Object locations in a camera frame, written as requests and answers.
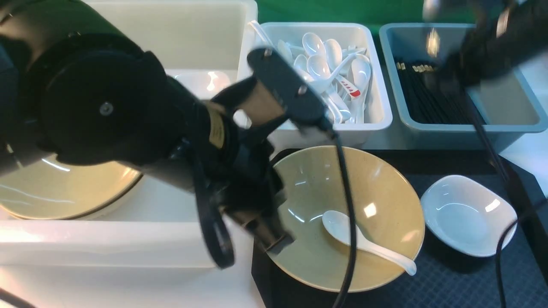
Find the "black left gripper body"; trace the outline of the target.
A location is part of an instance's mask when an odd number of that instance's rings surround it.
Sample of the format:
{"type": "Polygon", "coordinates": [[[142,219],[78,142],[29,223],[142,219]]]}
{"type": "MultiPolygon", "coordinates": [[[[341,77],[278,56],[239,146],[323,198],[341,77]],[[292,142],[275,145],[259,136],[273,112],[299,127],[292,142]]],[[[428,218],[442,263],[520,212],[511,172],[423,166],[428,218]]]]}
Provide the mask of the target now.
{"type": "Polygon", "coordinates": [[[294,242],[283,226],[278,207],[286,200],[284,186],[269,158],[274,148],[268,135],[273,124],[239,129],[235,158],[223,173],[205,180],[205,243],[212,257],[234,257],[223,222],[228,216],[259,242],[264,251],[279,254],[294,242]]]}

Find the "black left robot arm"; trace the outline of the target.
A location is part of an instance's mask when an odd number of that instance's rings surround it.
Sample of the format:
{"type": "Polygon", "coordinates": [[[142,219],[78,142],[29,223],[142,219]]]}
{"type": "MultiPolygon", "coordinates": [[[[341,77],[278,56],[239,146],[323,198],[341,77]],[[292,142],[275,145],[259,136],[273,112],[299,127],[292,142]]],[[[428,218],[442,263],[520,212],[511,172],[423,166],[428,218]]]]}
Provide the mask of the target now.
{"type": "Polygon", "coordinates": [[[55,154],[61,163],[118,162],[195,194],[215,258],[233,257],[228,215],[270,253],[293,243],[277,213],[280,176],[261,128],[237,107],[266,103],[251,76],[198,99],[81,0],[1,2],[1,140],[5,173],[55,154]]]}

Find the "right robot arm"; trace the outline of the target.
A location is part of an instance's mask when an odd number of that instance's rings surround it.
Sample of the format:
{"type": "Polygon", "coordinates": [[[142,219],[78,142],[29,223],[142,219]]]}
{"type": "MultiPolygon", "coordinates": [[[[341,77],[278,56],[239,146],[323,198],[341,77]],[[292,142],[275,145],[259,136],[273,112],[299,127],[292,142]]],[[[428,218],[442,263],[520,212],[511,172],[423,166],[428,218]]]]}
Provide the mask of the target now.
{"type": "Polygon", "coordinates": [[[545,0],[426,0],[423,19],[470,8],[475,26],[430,77],[433,85],[476,86],[499,78],[547,50],[545,0]]]}

